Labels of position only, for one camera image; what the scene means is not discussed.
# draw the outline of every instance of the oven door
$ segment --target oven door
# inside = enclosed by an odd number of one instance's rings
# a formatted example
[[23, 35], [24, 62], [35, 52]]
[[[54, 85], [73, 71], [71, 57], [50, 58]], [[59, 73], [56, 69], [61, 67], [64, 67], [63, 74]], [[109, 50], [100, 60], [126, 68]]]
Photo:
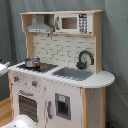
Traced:
[[38, 128], [44, 128], [44, 94], [21, 86], [12, 86], [14, 116], [30, 117]]
[[79, 33], [79, 14], [55, 14], [56, 32]]

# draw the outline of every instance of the gray wall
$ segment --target gray wall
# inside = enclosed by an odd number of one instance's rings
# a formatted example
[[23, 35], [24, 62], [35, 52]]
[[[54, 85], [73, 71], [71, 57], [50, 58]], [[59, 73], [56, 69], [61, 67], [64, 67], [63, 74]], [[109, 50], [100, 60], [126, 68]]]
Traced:
[[[3, 64], [12, 62], [11, 8], [9, 1], [0, 0], [0, 58]], [[0, 101], [9, 97], [8, 75], [0, 77]]]
[[107, 121], [128, 128], [128, 0], [11, 0], [17, 60], [26, 58], [20, 12], [101, 9], [103, 13], [103, 70], [116, 77], [107, 87]]

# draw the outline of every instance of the wooden play kitchen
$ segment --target wooden play kitchen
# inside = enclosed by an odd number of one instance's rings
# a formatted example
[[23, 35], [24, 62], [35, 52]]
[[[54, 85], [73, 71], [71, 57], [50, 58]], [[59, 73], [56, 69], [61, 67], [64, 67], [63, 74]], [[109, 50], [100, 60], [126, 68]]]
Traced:
[[38, 128], [105, 128], [106, 86], [115, 77], [102, 71], [102, 11], [21, 18], [27, 57], [39, 57], [41, 65], [9, 68], [12, 117], [26, 114]]

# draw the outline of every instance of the floor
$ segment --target floor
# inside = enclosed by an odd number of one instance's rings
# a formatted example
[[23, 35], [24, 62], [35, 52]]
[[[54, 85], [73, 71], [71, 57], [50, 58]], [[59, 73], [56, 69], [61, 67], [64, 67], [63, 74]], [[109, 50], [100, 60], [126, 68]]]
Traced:
[[0, 102], [0, 127], [11, 122], [11, 101], [7, 98]]

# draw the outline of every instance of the countertop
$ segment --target countertop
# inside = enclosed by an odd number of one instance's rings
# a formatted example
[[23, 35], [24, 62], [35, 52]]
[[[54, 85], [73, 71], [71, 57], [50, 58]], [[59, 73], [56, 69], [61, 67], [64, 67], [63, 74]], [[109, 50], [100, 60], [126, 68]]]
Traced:
[[52, 69], [46, 73], [39, 73], [39, 72], [33, 72], [33, 71], [28, 71], [28, 70], [17, 68], [17, 66], [19, 66], [21, 64], [24, 64], [24, 62], [17, 64], [17, 65], [14, 65], [12, 67], [9, 67], [8, 69], [23, 72], [23, 73], [28, 73], [28, 74], [32, 74], [32, 75], [36, 75], [36, 76], [41, 76], [45, 79], [60, 81], [60, 82], [64, 82], [64, 83], [69, 84], [69, 85], [73, 85], [76, 87], [82, 87], [82, 88], [106, 87], [106, 86], [111, 85], [115, 80], [115, 77], [113, 74], [111, 74], [107, 71], [101, 71], [98, 74], [91, 75], [90, 77], [88, 77], [87, 79], [85, 79], [83, 81], [76, 81], [76, 80], [71, 80], [71, 79], [67, 79], [67, 78], [53, 76], [52, 75], [53, 72], [63, 68], [61, 66], [56, 67], [56, 68], [54, 68], [54, 69]]

